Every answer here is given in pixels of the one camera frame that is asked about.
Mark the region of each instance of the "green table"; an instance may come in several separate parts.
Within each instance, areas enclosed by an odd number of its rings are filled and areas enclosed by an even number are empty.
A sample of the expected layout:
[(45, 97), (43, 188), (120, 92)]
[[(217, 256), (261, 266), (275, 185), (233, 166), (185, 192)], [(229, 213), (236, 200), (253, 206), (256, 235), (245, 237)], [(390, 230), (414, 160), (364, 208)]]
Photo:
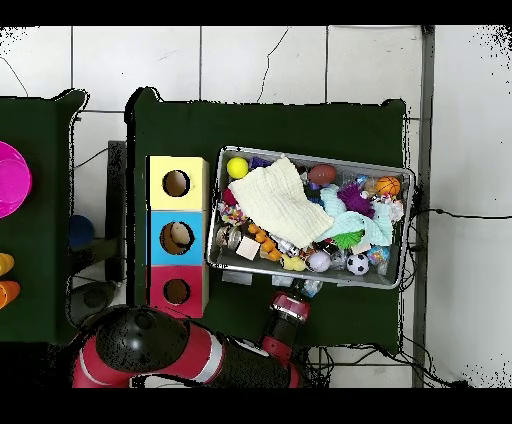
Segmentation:
[[(126, 107), (128, 167), (134, 167), (128, 201), (128, 255), (135, 254), (130, 281), (136, 304), (145, 303), (145, 157), (201, 156), (210, 163), (213, 185), (217, 154), (223, 146), (243, 146), (347, 161), (402, 166), (405, 104), (328, 104), (308, 106), (228, 105), (163, 102), (150, 88), (137, 90)], [(210, 268), (210, 301), (201, 324), (212, 330), (256, 340), (269, 317), (271, 277), (254, 275), (251, 286), (221, 281)], [(378, 290), (324, 284), (311, 302), (300, 345), (378, 343), (398, 346), (398, 289)]]
[(0, 140), (24, 156), (33, 178), (20, 209), (0, 220), (0, 252), (15, 259), (0, 279), (21, 286), (0, 310), (0, 341), (60, 342), (74, 331), (64, 308), (71, 275), (69, 129), (85, 97), (68, 90), (50, 100), (0, 98)]

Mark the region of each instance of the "gray bin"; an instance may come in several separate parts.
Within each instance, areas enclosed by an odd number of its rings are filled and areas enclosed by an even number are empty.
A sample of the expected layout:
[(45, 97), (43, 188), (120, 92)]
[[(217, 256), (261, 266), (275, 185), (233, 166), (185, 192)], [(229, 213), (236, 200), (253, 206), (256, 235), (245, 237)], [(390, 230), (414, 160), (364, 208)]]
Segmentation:
[[(219, 193), (222, 193), (222, 191), (231, 182), (226, 170), (226, 164), (229, 159), (235, 156), (240, 156), (249, 160), (252, 156), (258, 156), (262, 159), (275, 161), (279, 159), (282, 154), (283, 152), (272, 152), (269, 150), (258, 150), (245, 147), (228, 146), (223, 148), (219, 154), (219, 161), (217, 163), (216, 189)], [(226, 224), (220, 219), (220, 214), (217, 208), (217, 203), (220, 202), (218, 196), (217, 199), (214, 198), (212, 202), (212, 213), (206, 252), (206, 259), (209, 265), (230, 271), (314, 279), (346, 286), (372, 287), (378, 289), (392, 289), (396, 287), (400, 283), (405, 264), (407, 227), (403, 223), (409, 222), (414, 188), (414, 173), (408, 169), (402, 168), (367, 165), (357, 162), (345, 162), (341, 160), (301, 156), (289, 153), (285, 153), (285, 155), (292, 163), (307, 166), (308, 168), (322, 163), (334, 166), (337, 171), (337, 177), (334, 184), (339, 186), (341, 186), (344, 181), (357, 174), (364, 174), (373, 177), (393, 176), (400, 180), (405, 217), (402, 218), (401, 224), (398, 223), (394, 226), (393, 244), (390, 246), (390, 261), (387, 274), (385, 276), (379, 275), (375, 272), (375, 268), (371, 268), (369, 272), (362, 276), (353, 275), (350, 271), (346, 270), (337, 271), (332, 269), (320, 273), (308, 270), (304, 270), (302, 272), (285, 271), (279, 262), (262, 259), (259, 257), (259, 254), (256, 255), (256, 258), (253, 261), (250, 261), (237, 255), (228, 248), (220, 248), (215, 242), (215, 235), (219, 228)]]

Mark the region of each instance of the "pink bowl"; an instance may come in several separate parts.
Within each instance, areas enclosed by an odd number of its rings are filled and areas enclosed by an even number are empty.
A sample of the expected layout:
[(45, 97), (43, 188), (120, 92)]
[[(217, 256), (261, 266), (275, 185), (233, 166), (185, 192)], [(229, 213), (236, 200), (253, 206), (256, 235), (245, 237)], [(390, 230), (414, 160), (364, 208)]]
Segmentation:
[(32, 176), (23, 156), (0, 141), (0, 219), (18, 209), (32, 188)]

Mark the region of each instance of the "yellow ball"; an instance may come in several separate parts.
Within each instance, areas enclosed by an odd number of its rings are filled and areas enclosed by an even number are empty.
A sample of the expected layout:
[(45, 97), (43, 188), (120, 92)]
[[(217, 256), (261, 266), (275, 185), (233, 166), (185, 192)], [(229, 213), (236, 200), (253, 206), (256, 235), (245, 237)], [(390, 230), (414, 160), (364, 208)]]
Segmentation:
[(249, 164), (244, 158), (236, 157), (229, 160), (227, 169), (231, 178), (239, 180), (249, 173)]

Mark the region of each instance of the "white towel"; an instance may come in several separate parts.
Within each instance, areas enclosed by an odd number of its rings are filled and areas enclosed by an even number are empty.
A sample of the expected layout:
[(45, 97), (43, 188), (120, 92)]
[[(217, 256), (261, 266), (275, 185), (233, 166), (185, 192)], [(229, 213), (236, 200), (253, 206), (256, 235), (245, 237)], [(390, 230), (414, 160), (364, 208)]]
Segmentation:
[(308, 246), (334, 222), (306, 198), (299, 173), (284, 155), (269, 167), (233, 181), (229, 189), (257, 226), (298, 248)]

